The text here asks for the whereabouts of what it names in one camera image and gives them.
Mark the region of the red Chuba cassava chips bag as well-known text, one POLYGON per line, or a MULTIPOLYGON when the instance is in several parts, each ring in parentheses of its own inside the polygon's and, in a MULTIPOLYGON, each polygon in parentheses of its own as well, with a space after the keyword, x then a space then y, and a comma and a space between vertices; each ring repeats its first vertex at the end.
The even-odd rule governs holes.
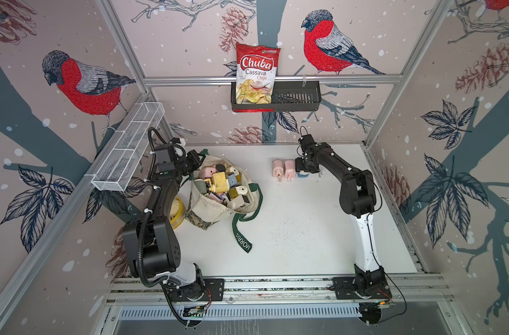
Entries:
POLYGON ((237 70, 233 111, 267 113, 274 109, 272 94, 278 70, 280 49, 236 44, 237 70))

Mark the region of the cream green-handled tote bag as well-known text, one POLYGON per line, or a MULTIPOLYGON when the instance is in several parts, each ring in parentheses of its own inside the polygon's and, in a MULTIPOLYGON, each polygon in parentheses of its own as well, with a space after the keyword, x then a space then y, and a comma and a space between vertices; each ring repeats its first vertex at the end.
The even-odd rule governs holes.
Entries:
POLYGON ((207 230, 213 224, 227 218, 232 219, 232 231, 236 243, 244 252, 250 253, 253 244, 240 232, 238 223, 249 222, 257 218, 263 203, 263 193, 259 184, 255 183, 247 170, 232 163, 224 156, 210 155, 203 149, 199 154, 204 155, 202 166, 191 173, 192 180, 190 201, 187 209, 187 219, 195 226, 207 230), (206 195, 200 194, 193 184, 198 179, 202 168, 213 166, 218 172, 226 172, 229 181, 229 191, 214 193, 210 190, 211 178, 204 180, 208 187, 206 195))

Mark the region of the yellow bowl with buns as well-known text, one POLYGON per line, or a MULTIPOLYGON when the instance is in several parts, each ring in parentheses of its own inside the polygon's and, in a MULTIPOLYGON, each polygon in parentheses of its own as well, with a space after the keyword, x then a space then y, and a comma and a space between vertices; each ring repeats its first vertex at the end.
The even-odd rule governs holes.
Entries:
POLYGON ((172 208, 169 213, 169 223, 174 230, 177 229, 181 223, 183 223, 184 215, 185 205, 183 204, 183 201, 178 196, 176 196, 173 200, 172 208))

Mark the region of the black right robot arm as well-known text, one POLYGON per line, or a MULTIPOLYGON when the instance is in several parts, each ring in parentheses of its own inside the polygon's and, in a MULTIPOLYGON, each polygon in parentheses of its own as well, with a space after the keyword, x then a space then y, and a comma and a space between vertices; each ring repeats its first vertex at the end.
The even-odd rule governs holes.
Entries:
POLYGON ((312 135, 299 139, 302 154, 296 159, 296 171, 316 174, 325 167, 341 183, 338 198, 341 209, 355 220, 355 292, 369 299, 376 294, 391 298, 387 276, 378 260, 373 234, 373 214, 377 204, 376 185, 369 170, 361 170, 337 155, 325 142, 312 135))

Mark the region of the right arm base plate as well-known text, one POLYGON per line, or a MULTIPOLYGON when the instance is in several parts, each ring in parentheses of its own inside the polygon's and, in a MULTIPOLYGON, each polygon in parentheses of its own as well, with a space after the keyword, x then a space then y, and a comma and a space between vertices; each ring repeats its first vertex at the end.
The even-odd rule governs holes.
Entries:
POLYGON ((385 278, 370 282, 353 276, 334 277, 329 290, 334 291, 338 300, 390 300, 392 298, 385 278))

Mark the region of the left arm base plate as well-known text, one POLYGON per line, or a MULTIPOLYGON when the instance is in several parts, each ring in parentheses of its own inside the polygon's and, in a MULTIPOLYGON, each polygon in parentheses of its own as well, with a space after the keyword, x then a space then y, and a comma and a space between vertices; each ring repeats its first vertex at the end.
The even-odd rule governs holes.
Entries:
POLYGON ((194 282, 178 289, 167 289, 167 296, 172 302, 220 302, 225 291, 224 279, 204 278, 203 283, 194 282))

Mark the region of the green pencil sharpener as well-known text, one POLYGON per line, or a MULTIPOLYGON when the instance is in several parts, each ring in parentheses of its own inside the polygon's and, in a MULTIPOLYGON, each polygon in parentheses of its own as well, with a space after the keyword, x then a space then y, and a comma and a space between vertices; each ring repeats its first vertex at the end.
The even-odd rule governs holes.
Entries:
POLYGON ((193 181, 193 184, 196 187, 197 191, 200 192, 200 194, 206 195, 208 193, 207 184, 203 179, 195 179, 193 181))

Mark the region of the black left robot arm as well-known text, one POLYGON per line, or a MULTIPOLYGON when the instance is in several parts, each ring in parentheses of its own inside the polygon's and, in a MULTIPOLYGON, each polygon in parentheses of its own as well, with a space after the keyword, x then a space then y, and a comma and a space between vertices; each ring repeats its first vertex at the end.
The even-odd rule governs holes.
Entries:
POLYGON ((186 152, 178 138, 152 153, 155 162, 144 182, 151 189, 150 198, 140 217, 123 229, 130 272, 147 288, 161 285, 184 295, 203 295, 206 287, 201 269, 194 263, 181 263, 180 244, 170 223, 183 178, 201 167, 200 155, 194 150, 186 152))

